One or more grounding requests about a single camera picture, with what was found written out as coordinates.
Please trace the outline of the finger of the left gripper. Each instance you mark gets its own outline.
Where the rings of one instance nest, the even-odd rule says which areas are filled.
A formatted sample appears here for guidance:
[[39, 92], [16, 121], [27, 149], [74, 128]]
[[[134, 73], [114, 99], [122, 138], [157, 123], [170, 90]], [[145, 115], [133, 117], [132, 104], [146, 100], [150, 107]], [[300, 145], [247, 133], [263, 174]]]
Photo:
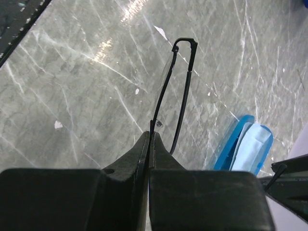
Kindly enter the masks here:
[[271, 165], [273, 176], [260, 178], [265, 194], [303, 221], [308, 220], [308, 155]]

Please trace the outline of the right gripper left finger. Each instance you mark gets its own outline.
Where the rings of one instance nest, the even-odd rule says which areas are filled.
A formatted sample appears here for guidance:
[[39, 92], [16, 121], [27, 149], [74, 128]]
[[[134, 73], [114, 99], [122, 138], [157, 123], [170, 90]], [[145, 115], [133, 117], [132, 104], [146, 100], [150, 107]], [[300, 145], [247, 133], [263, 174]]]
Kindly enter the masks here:
[[3, 231], [143, 231], [150, 133], [103, 169], [10, 168], [0, 175]]

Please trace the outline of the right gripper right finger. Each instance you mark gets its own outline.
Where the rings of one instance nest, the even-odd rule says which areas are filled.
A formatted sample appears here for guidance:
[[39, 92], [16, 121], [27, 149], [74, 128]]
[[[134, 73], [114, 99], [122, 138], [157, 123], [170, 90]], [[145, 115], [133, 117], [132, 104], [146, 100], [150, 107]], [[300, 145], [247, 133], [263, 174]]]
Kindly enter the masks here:
[[273, 231], [265, 193], [249, 172], [186, 170], [151, 136], [149, 214], [154, 231]]

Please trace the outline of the light blue cleaning cloth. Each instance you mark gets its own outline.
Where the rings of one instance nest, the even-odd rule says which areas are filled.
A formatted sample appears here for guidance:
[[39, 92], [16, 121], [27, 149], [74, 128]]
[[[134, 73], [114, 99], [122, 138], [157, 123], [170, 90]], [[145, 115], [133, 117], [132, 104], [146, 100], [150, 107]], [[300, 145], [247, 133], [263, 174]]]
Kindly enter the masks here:
[[235, 146], [229, 170], [257, 175], [273, 143], [272, 132], [264, 125], [246, 122]]

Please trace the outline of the blue translucent glasses case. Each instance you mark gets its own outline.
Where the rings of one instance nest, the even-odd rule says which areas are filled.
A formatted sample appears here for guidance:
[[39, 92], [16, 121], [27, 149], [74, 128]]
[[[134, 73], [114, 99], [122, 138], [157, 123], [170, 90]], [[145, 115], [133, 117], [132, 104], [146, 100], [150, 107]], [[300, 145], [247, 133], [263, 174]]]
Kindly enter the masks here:
[[234, 121], [228, 127], [222, 140], [218, 143], [218, 147], [214, 150], [209, 162], [204, 164], [203, 169], [230, 171], [229, 168], [234, 155], [235, 146], [246, 122], [257, 123], [253, 115], [244, 115]]

